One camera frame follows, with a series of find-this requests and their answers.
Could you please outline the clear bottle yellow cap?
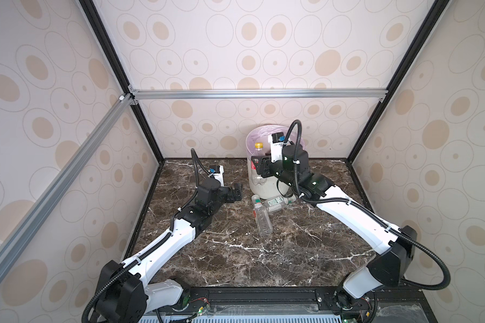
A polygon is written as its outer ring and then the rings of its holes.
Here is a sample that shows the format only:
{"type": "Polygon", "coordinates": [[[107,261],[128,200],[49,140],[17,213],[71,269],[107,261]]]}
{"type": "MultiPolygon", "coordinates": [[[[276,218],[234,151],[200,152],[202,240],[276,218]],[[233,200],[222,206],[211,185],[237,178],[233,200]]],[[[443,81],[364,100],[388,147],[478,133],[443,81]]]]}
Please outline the clear bottle yellow cap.
{"type": "Polygon", "coordinates": [[[271,149],[268,146],[265,146],[265,144],[261,141],[258,141],[254,145],[254,152],[253,156],[270,156],[271,155],[271,149]]]}

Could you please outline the clear bottle white cap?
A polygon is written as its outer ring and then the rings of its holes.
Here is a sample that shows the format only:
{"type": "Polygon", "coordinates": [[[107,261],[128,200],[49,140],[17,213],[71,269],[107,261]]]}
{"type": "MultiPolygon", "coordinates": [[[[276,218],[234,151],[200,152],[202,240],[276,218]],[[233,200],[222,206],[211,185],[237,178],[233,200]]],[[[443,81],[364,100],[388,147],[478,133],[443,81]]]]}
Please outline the clear bottle white cap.
{"type": "Polygon", "coordinates": [[[257,224],[257,229],[261,237],[266,237],[272,234],[273,226],[269,218],[268,209],[263,204],[259,195],[253,195],[253,215],[257,224]]]}

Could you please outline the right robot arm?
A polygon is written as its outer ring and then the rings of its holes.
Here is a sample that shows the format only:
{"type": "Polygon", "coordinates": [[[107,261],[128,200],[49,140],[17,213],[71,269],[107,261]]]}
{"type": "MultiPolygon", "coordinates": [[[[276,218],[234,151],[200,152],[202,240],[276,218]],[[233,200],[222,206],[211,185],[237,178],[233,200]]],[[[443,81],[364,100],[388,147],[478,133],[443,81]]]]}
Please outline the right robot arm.
{"type": "Polygon", "coordinates": [[[351,199],[328,177],[311,170],[309,154],[302,144],[302,132],[302,123],[295,120],[287,132],[269,135],[268,150],[255,145],[248,154],[258,176],[274,177],[287,185],[297,199],[338,219],[375,252],[366,265],[350,273],[338,285],[334,297],[339,307],[350,308],[355,301],[378,287],[397,287],[404,283],[429,291],[447,288],[451,282],[447,265],[433,251],[417,242],[418,234],[414,228],[399,227],[385,221],[351,199]],[[428,285],[404,277],[416,250],[439,266],[443,273],[440,283],[428,285]]]}

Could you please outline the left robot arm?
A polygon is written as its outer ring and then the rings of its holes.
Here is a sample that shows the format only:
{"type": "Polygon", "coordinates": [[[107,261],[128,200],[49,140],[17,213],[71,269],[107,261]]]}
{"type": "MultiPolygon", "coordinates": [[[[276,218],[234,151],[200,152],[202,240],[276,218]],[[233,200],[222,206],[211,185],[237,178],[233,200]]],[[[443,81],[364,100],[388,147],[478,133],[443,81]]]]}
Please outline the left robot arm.
{"type": "Polygon", "coordinates": [[[185,288],[175,280],[150,281],[180,249],[206,230],[225,204],[242,199],[240,184],[224,187],[194,150],[193,196],[171,217],[170,226],[140,252],[122,262],[110,261],[101,270],[95,294],[84,308],[82,322],[139,322],[148,312],[180,302],[185,288]]]}

